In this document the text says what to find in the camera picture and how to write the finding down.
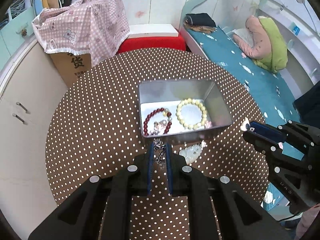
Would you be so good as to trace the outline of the white flower charm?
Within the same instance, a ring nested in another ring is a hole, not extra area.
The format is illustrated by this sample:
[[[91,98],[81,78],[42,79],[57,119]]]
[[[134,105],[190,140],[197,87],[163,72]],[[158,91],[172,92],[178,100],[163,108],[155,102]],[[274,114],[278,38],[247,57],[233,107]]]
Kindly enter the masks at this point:
[[[254,132],[255,128],[250,124],[249,119],[245,117],[243,123],[240,126],[240,129],[245,132],[245,131],[251,131]]]

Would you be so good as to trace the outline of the pink charm keychain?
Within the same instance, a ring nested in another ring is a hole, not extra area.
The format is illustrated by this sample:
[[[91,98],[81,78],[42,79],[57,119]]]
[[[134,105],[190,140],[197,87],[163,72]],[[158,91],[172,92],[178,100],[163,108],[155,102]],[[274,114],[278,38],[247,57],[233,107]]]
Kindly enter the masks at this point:
[[[212,122],[211,122],[211,121],[208,121],[208,120],[205,121],[204,127],[205,127],[206,129],[211,128],[211,127],[212,127]]]

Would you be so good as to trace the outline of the white jade pendant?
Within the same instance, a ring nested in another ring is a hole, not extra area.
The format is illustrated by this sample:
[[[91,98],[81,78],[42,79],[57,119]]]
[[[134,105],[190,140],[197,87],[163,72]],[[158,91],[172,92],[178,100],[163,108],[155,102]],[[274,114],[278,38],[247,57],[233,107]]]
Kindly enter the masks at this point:
[[[198,159],[205,147],[207,147],[207,143],[203,140],[180,150],[179,155],[184,157],[187,165],[190,165]]]

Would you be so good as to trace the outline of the pearl stud earring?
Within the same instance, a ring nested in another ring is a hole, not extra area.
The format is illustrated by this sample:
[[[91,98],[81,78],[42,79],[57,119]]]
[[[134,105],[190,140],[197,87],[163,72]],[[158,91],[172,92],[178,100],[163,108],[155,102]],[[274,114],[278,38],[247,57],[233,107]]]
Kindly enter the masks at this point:
[[[160,121],[160,123],[162,126],[167,126],[167,124],[168,124],[167,120],[162,120],[162,121]]]

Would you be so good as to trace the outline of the blue patterned mattress sheet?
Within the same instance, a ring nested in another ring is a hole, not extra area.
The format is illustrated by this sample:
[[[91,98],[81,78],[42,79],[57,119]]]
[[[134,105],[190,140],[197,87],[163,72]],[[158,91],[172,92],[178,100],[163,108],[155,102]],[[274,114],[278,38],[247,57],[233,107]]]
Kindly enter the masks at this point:
[[[278,126],[298,121],[294,97],[280,74],[258,67],[222,30],[210,34],[190,32],[202,46],[205,57],[186,57],[176,70],[182,78],[211,79],[218,85],[229,107],[233,124],[209,141],[207,160],[200,168],[213,176],[229,175],[267,211],[284,196],[268,179],[267,162],[242,138],[245,120]]]

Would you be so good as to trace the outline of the brown polka dot tablecloth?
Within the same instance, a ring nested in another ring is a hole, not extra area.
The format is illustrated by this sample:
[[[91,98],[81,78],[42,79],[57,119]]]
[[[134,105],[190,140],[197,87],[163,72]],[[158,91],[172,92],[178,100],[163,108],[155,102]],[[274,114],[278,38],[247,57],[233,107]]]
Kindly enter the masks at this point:
[[[46,140],[46,170],[57,204],[89,176],[115,175],[146,151],[140,132],[138,86],[142,81],[208,79],[217,83],[233,124],[207,142],[193,164],[206,176],[228,176],[256,202],[266,193],[267,163],[244,141],[245,119],[263,121],[254,99],[236,78],[198,55],[150,48],[119,54],[87,71],[63,96]]]

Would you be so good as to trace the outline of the pink green plush toy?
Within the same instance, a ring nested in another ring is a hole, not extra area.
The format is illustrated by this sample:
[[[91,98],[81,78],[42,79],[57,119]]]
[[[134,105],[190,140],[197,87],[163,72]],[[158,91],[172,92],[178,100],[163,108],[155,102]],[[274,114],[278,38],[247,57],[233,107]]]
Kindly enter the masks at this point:
[[[287,45],[271,18],[249,16],[244,29],[233,31],[233,40],[258,67],[273,74],[286,68]]]

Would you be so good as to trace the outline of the grey metal tin box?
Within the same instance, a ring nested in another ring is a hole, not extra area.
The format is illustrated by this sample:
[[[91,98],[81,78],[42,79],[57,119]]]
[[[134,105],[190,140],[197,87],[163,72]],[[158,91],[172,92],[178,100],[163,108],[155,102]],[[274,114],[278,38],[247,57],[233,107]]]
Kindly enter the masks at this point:
[[[140,130],[145,142],[172,145],[209,140],[232,125],[222,90],[213,80],[144,81],[138,86]],[[167,120],[167,126],[160,121]],[[205,121],[212,127],[206,129]]]

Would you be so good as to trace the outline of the cream curved cabinet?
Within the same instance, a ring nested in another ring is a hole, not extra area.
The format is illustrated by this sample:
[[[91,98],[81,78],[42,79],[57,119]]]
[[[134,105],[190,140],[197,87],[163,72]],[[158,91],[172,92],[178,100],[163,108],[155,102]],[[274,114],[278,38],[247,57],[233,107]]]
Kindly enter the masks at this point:
[[[49,125],[67,86],[36,39],[1,74],[1,211],[21,239],[56,208],[46,171]]]

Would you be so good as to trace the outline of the folded black clothes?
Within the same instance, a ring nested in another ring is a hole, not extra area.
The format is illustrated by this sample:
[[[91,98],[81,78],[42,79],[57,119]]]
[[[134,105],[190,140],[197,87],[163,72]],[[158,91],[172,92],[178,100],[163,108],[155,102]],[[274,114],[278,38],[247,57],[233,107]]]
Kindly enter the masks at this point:
[[[184,22],[189,26],[216,27],[216,23],[207,13],[186,14]]]

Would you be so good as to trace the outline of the cardboard box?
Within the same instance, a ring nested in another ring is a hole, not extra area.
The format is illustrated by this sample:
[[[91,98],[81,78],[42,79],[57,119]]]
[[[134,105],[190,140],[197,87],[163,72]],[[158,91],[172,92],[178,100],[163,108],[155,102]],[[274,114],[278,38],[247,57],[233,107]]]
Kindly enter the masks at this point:
[[[72,87],[80,76],[92,68],[89,54],[56,53],[50,54],[50,57],[67,87]]]

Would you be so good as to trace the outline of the red storage box white lid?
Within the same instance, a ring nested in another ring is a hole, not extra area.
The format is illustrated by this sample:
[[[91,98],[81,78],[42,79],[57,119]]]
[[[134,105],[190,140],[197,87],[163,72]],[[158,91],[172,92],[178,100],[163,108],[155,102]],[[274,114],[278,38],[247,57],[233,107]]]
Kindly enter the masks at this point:
[[[171,24],[134,24],[129,28],[129,36],[120,45],[118,54],[144,48],[186,50],[184,38]]]

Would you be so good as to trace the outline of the pink checkered cloth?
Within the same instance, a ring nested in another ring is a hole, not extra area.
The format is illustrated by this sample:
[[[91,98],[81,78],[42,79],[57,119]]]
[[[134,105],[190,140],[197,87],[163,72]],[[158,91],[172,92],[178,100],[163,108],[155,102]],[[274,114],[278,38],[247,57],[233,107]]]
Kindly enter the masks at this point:
[[[122,0],[77,0],[43,9],[31,25],[45,53],[88,54],[93,66],[116,55],[130,32]]]

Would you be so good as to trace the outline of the teal bunk bed frame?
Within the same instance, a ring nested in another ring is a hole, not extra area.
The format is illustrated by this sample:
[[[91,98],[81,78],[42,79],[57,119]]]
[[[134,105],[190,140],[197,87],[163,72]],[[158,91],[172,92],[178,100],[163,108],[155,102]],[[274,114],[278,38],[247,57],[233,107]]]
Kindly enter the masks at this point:
[[[226,33],[249,16],[270,17],[312,83],[319,81],[319,17],[308,0],[187,0],[182,16],[207,13]]]

